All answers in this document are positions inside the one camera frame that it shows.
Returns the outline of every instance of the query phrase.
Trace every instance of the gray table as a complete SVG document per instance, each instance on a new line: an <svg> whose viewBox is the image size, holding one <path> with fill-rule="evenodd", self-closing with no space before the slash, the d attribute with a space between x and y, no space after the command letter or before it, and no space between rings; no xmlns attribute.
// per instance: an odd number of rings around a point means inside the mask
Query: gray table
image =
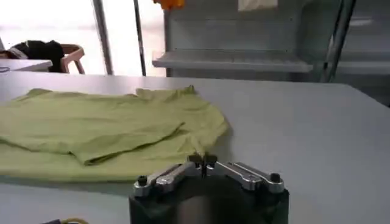
<svg viewBox="0 0 390 224"><path fill-rule="evenodd" d="M127 94L188 85L220 108L232 126L216 147L221 158L281 173L291 193L290 223L389 222L390 110L346 85L10 72L0 75L0 102L32 88ZM129 184L0 181L130 192Z"/></svg>
<svg viewBox="0 0 390 224"><path fill-rule="evenodd" d="M48 71L50 66L50 60L0 59L0 67L7 67L10 71Z"/></svg>

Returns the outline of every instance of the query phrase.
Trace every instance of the yellow cable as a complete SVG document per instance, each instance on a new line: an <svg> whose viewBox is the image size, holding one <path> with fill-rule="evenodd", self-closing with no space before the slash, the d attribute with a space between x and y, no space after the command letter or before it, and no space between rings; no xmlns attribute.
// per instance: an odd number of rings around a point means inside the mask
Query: yellow cable
<svg viewBox="0 0 390 224"><path fill-rule="evenodd" d="M78 224L89 224L87 221L78 219L78 218L70 218L70 219L65 219L61 220L61 224L70 224L70 223L78 223Z"/></svg>

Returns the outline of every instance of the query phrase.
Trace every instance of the wooden chair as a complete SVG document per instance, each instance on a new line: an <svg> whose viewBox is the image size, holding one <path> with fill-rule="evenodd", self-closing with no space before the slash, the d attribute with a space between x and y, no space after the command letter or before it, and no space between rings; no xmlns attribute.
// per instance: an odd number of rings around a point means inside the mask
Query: wooden chair
<svg viewBox="0 0 390 224"><path fill-rule="evenodd" d="M74 61L80 74L85 74L80 59L84 56L84 49L76 44L61 44L65 56L61 59L61 69L64 73L69 73L69 64Z"/></svg>

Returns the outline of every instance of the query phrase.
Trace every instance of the white paper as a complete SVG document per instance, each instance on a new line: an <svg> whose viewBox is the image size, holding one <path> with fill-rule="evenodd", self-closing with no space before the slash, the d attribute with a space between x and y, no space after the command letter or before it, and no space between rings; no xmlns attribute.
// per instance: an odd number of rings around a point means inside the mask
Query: white paper
<svg viewBox="0 0 390 224"><path fill-rule="evenodd" d="M238 11L269 9L278 6L278 0L238 0Z"/></svg>

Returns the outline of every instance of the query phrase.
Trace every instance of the green t-shirt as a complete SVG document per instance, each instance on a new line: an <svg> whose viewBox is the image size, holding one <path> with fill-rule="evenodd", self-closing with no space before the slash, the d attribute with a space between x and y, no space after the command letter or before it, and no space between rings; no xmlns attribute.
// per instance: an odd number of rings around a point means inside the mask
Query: green t-shirt
<svg viewBox="0 0 390 224"><path fill-rule="evenodd" d="M135 180L204 153L228 127L193 86L136 93L33 89L0 107L0 175Z"/></svg>

